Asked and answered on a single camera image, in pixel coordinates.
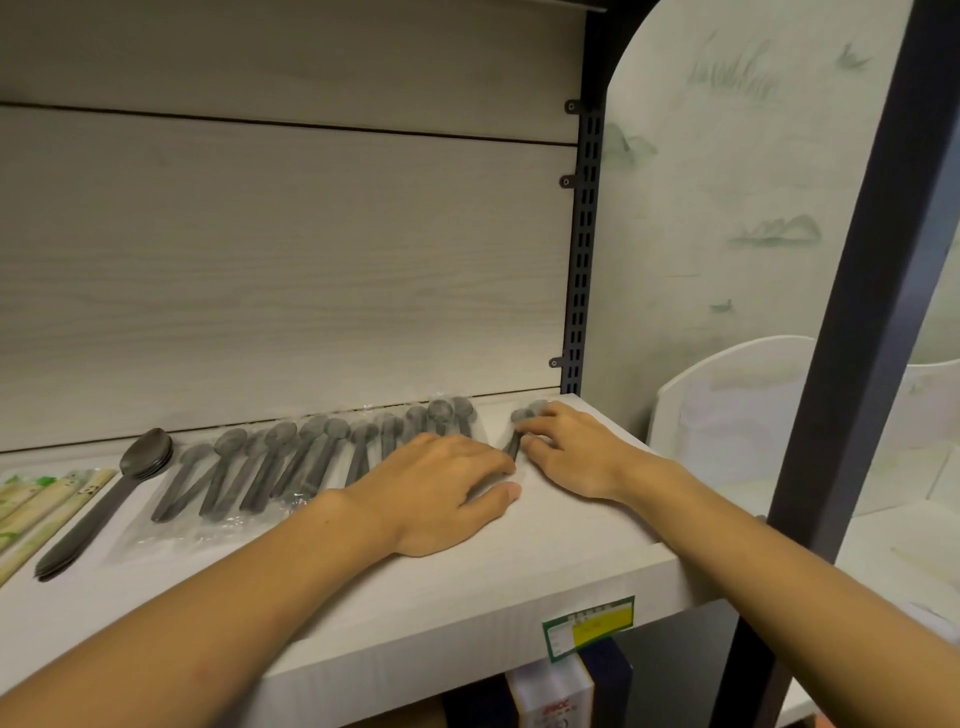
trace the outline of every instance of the left hand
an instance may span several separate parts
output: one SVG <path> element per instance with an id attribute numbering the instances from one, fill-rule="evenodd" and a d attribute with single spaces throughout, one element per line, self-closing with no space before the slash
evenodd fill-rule
<path id="1" fill-rule="evenodd" d="M 343 491 L 393 535 L 393 550 L 425 556 L 456 546 L 500 518 L 520 497 L 519 483 L 498 483 L 467 503 L 473 486 L 516 470 L 501 450 L 463 435 L 424 433 Z"/>

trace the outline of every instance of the spoon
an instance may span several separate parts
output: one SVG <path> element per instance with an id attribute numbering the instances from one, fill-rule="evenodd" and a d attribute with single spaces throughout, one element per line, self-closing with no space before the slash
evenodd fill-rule
<path id="1" fill-rule="evenodd" d="M 175 510 L 173 506 L 177 500 L 177 496 L 180 494 L 180 490 L 183 488 L 183 483 L 185 483 L 186 479 L 193 473 L 193 469 L 197 467 L 197 463 L 207 457 L 212 451 L 213 448 L 209 444 L 201 443 L 192 448 L 187 448 L 180 454 L 180 470 L 174 475 L 174 479 L 170 481 L 170 485 L 167 486 L 167 490 L 160 499 L 160 503 L 156 505 L 154 514 L 150 517 L 151 521 L 154 523 L 166 523 L 180 512 L 177 511 L 177 513 L 173 513 Z M 186 503 L 184 503 L 180 510 L 183 510 L 185 507 Z"/>
<path id="2" fill-rule="evenodd" d="M 297 435 L 297 426 L 291 422 L 276 423 L 267 430 L 264 441 L 267 444 L 267 454 L 263 457 L 263 463 L 260 470 L 256 472 L 253 479 L 253 485 L 247 491 L 243 501 L 240 503 L 241 511 L 252 511 L 253 513 L 263 513 L 267 507 L 267 497 L 270 494 L 270 476 L 274 472 L 276 461 L 280 456 L 280 451 Z"/>
<path id="3" fill-rule="evenodd" d="M 426 418 L 426 407 L 421 407 L 419 404 L 415 404 L 407 410 L 407 420 L 410 421 L 412 427 L 411 439 L 422 432 L 426 432 Z"/>
<path id="4" fill-rule="evenodd" d="M 253 470 L 253 466 L 256 465 L 257 458 L 266 451 L 266 445 L 264 443 L 265 434 L 266 433 L 261 430 L 247 438 L 247 444 L 243 448 L 244 455 L 247 459 L 244 460 L 243 465 L 240 466 L 240 472 L 233 478 L 230 487 L 227 488 L 227 492 L 220 499 L 220 502 L 217 503 L 213 513 L 210 514 L 211 521 L 222 521 L 227 513 L 229 513 L 230 508 L 233 507 L 233 503 L 240 497 L 240 492 L 250 479 L 250 473 L 251 470 Z"/>
<path id="5" fill-rule="evenodd" d="M 379 428 L 373 423 L 365 423 L 358 425 L 350 434 L 350 440 L 353 441 L 353 459 L 350 460 L 344 488 L 363 477 L 364 467 L 367 465 L 367 444 L 376 437 L 378 431 Z"/>
<path id="6" fill-rule="evenodd" d="M 433 420 L 437 434 L 446 435 L 446 426 L 453 422 L 453 407 L 447 400 L 433 400 L 426 408 L 427 414 Z"/>
<path id="7" fill-rule="evenodd" d="M 529 407 L 526 409 L 515 409 L 510 413 L 510 422 L 516 424 L 521 420 L 528 420 L 531 417 L 536 417 L 536 415 Z M 514 430 L 514 434 L 510 438 L 510 442 L 507 443 L 507 447 L 503 449 L 503 451 L 514 458 L 514 460 L 516 460 L 516 454 L 520 452 L 520 439 L 522 437 L 523 433 Z"/>
<path id="8" fill-rule="evenodd" d="M 403 434 L 403 421 L 397 415 L 387 415 L 380 425 L 380 461 L 386 460 L 396 449 L 396 438 Z"/>
<path id="9" fill-rule="evenodd" d="M 224 487 L 224 480 L 227 479 L 227 472 L 230 469 L 230 463 L 233 457 L 247 444 L 247 430 L 243 427 L 235 427 L 227 430 L 217 438 L 213 444 L 213 451 L 220 455 L 217 461 L 213 475 L 210 477 L 210 484 L 206 487 L 206 496 L 200 506 L 200 515 L 209 520 L 217 506 L 217 498 L 220 497 L 220 489 Z"/>
<path id="10" fill-rule="evenodd" d="M 307 420 L 306 424 L 300 428 L 300 446 L 297 448 L 294 456 L 290 458 L 290 464 L 287 465 L 286 470 L 283 471 L 283 475 L 277 480 L 274 489 L 270 493 L 270 497 L 282 496 L 284 491 L 290 486 L 290 483 L 293 482 L 294 477 L 300 471 L 300 467 L 303 465 L 303 461 L 306 460 L 307 453 L 313 447 L 314 442 L 324 434 L 324 426 L 326 425 L 327 419 L 326 415 L 317 415 Z"/>
<path id="11" fill-rule="evenodd" d="M 477 411 L 473 408 L 473 403 L 466 397 L 453 398 L 453 416 L 460 426 L 460 434 L 473 437 L 473 430 L 470 427 L 470 420 L 476 417 Z"/>
<path id="12" fill-rule="evenodd" d="M 304 494 L 307 499 L 315 496 L 317 491 L 320 490 L 320 486 L 324 484 L 324 477 L 330 467 L 330 461 L 333 460 L 333 454 L 337 450 L 337 444 L 350 436 L 350 425 L 347 424 L 346 420 L 335 417 L 326 421 L 324 432 L 326 433 L 326 440 L 324 440 L 324 446 L 320 448 L 317 462 L 313 464 L 307 477 L 303 480 Z"/>
<path id="13" fill-rule="evenodd" d="M 173 453 L 173 440 L 159 427 L 140 435 L 120 458 L 123 477 L 66 536 L 44 554 L 36 565 L 36 578 L 47 581 L 68 569 L 93 542 L 133 489 L 162 471 Z"/>

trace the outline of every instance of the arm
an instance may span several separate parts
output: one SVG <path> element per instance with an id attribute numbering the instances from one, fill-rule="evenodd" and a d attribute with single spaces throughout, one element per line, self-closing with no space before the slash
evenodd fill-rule
<path id="1" fill-rule="evenodd" d="M 841 726 L 960 725 L 960 650 L 679 464 L 631 447 L 590 415 L 552 402 L 519 423 L 554 482 L 623 503 L 704 572 Z"/>
<path id="2" fill-rule="evenodd" d="M 28 678 L 0 698 L 0 725 L 206 726 L 353 576 L 392 553 L 454 546 L 501 516 L 515 483 L 464 501 L 513 469 L 467 438 L 420 435 Z"/>

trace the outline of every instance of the hand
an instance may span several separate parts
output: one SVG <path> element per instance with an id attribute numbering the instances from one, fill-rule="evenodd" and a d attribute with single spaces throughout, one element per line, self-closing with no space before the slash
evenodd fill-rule
<path id="1" fill-rule="evenodd" d="M 638 476 L 673 465 L 625 443 L 588 413 L 559 401 L 550 402 L 539 417 L 516 423 L 516 430 L 528 433 L 521 441 L 527 457 L 578 496 L 626 502 Z M 535 435 L 550 438 L 552 444 Z"/>
<path id="2" fill-rule="evenodd" d="M 500 518 L 520 497 L 518 483 L 498 483 L 467 503 L 484 478 L 516 470 L 505 452 L 463 435 L 424 433 L 344 490 L 393 534 L 394 552 L 425 556 L 456 546 Z"/>

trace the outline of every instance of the shelf label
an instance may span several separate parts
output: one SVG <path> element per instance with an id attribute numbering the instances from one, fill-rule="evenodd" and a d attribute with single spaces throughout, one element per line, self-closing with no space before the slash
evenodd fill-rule
<path id="1" fill-rule="evenodd" d="M 555 663 L 581 647 L 634 626 L 634 598 L 571 612 L 543 623 L 550 662 Z"/>

